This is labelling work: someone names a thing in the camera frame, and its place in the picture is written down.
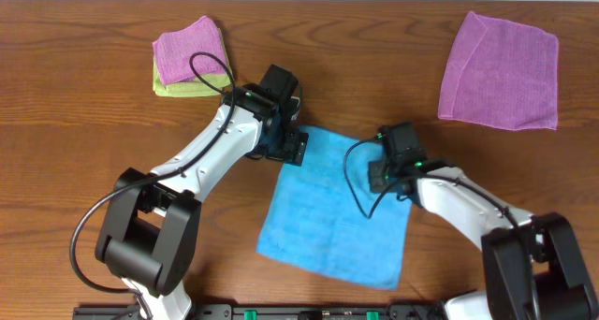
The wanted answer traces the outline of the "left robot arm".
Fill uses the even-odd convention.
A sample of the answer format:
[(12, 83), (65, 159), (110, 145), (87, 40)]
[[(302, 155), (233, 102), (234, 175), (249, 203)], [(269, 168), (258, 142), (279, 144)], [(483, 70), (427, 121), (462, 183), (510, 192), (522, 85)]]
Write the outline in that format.
[(183, 277), (194, 257), (201, 205), (241, 158), (300, 166), (308, 136), (293, 125), (298, 79), (271, 65), (260, 83), (225, 94), (210, 124), (164, 164), (116, 181), (95, 257), (137, 293), (140, 319), (185, 319)]

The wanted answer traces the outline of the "blue microfiber cloth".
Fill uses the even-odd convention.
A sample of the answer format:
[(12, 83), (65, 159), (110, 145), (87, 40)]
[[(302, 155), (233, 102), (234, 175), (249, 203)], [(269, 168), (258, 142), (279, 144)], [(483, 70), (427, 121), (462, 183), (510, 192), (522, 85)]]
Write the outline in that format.
[(282, 166), (257, 253), (333, 279), (396, 289), (412, 203), (371, 192), (368, 164), (382, 158), (382, 146), (315, 126), (303, 130), (309, 135), (303, 162)]

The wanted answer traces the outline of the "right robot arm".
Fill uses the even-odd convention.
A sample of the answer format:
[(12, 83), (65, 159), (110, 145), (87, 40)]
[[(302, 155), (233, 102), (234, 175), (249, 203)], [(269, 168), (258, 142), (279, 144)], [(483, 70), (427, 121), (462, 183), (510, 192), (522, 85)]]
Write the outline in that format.
[(441, 217), (482, 254), (485, 290), (444, 301), (446, 319), (597, 319), (598, 297), (565, 217), (516, 208), (459, 167), (428, 158), (409, 122), (384, 125), (376, 138), (384, 157), (369, 164), (372, 192)]

